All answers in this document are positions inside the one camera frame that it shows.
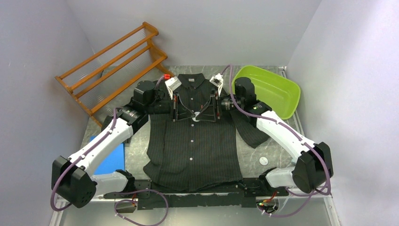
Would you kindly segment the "black pinstriped shirt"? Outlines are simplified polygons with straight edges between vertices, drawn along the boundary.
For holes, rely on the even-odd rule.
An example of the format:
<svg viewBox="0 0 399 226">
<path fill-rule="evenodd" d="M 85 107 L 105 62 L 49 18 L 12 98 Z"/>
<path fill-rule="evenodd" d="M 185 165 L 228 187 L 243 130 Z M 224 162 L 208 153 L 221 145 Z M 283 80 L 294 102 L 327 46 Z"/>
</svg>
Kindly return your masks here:
<svg viewBox="0 0 399 226">
<path fill-rule="evenodd" d="M 257 148 L 268 135 L 234 110 L 216 122 L 172 121 L 167 114 L 150 116 L 149 161 L 144 173 L 156 184 L 176 191 L 197 191 L 242 180 L 236 136 Z"/>
</svg>

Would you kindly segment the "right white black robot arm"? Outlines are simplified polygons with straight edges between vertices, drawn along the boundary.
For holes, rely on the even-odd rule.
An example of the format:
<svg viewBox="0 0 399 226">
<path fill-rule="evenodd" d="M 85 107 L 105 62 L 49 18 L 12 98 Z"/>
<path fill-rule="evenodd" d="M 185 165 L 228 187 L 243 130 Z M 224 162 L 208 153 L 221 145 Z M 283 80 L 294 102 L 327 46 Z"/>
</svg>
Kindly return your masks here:
<svg viewBox="0 0 399 226">
<path fill-rule="evenodd" d="M 304 194 L 330 194 L 333 175 L 329 146 L 315 143 L 285 123 L 272 108 L 257 99 L 255 86 L 249 78 L 234 81 L 234 91 L 229 96 L 221 95 L 223 78 L 213 76 L 210 83 L 217 87 L 200 112 L 195 112 L 194 121 L 216 121 L 222 113 L 238 110 L 247 116 L 249 123 L 282 146 L 294 161 L 290 168 L 274 168 L 263 174 L 259 190 L 271 195 L 278 187 L 296 187 Z"/>
</svg>

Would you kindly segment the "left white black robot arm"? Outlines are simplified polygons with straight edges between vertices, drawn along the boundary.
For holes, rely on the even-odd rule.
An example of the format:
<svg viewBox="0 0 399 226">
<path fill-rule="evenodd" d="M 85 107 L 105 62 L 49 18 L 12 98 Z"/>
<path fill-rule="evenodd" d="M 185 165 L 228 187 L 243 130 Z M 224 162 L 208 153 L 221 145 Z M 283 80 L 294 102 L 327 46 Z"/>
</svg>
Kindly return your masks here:
<svg viewBox="0 0 399 226">
<path fill-rule="evenodd" d="M 56 195 L 66 199 L 69 206 L 82 208 L 98 195 L 116 193 L 128 198 L 137 192 L 131 173 L 116 170 L 95 175 L 95 171 L 118 145 L 148 122 L 149 115 L 168 113 L 173 120 L 177 119 L 178 109 L 183 105 L 178 102 L 176 90 L 182 82 L 173 77 L 164 84 L 166 89 L 161 90 L 152 81 L 139 82 L 130 102 L 113 110 L 110 123 L 97 137 L 68 158 L 59 156 L 53 161 L 50 197 L 53 210 L 64 210 L 56 207 Z"/>
</svg>

